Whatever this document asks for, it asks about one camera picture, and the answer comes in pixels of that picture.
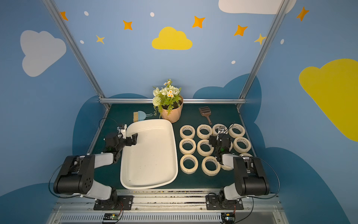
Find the white plastic storage box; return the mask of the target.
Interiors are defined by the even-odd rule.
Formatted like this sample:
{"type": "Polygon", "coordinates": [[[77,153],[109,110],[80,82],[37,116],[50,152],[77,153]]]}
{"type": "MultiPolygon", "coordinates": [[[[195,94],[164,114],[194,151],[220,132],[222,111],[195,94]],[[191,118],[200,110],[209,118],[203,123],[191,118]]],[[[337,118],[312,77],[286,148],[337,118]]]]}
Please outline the white plastic storage box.
{"type": "Polygon", "coordinates": [[[178,175],[178,156],[172,123],[149,119],[132,123],[127,136],[137,133],[137,144],[125,146],[120,181],[126,189],[152,189],[172,183],[178,175]]]}

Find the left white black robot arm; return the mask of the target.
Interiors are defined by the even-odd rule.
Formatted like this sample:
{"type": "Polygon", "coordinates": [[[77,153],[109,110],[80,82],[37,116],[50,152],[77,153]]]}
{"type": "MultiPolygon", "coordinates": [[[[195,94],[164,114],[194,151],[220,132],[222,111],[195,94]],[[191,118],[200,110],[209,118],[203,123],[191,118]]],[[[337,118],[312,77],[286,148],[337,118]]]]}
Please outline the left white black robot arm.
{"type": "Polygon", "coordinates": [[[95,169],[118,162],[124,147],[137,144],[138,133],[126,136],[127,125],[120,125],[117,131],[104,138],[104,152],[100,154],[67,156],[53,184],[51,192],[58,198],[83,196],[95,199],[95,211],[125,210],[114,187],[103,185],[94,179],[95,169]]]}

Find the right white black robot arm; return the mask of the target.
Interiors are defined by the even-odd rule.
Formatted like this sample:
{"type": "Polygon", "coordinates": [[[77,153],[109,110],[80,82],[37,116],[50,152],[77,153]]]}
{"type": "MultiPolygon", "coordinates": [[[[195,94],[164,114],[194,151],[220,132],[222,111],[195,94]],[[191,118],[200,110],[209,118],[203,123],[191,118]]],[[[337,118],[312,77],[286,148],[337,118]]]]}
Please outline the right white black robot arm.
{"type": "Polygon", "coordinates": [[[269,183],[261,160],[257,157],[243,157],[231,154],[232,144],[227,128],[220,125],[215,136],[209,137],[214,148],[216,161],[234,171],[234,183],[223,187],[218,196],[218,204],[223,209],[235,208],[237,202],[245,196],[263,196],[270,192],[269,183]]]}

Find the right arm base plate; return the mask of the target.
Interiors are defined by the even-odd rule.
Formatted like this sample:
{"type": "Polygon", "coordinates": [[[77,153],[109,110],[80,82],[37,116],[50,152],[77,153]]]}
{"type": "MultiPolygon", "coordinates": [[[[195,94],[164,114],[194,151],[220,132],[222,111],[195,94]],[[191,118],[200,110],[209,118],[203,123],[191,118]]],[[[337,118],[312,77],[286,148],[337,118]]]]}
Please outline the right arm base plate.
{"type": "Polygon", "coordinates": [[[207,210],[243,210],[242,201],[227,200],[224,196],[208,194],[205,196],[207,210]]]}

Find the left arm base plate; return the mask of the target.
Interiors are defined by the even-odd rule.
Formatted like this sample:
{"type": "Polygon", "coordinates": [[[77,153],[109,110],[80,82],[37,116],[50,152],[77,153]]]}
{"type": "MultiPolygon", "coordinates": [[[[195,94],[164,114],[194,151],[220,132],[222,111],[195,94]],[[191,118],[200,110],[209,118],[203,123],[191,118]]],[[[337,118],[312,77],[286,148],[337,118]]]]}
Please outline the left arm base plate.
{"type": "Polygon", "coordinates": [[[95,211],[130,211],[133,196],[114,196],[108,200],[96,200],[93,210],[95,211]]]}

